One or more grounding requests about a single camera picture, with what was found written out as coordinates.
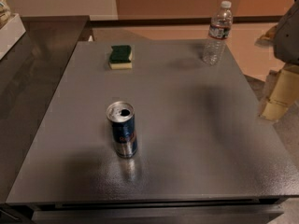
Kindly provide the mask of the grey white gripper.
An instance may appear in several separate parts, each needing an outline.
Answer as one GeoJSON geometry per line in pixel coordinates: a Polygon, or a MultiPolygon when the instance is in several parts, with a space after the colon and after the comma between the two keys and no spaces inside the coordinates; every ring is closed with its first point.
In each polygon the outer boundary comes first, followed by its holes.
{"type": "Polygon", "coordinates": [[[299,99],[299,0],[279,20],[273,46],[275,57],[286,64],[266,78],[260,117],[277,121],[299,99]]]}

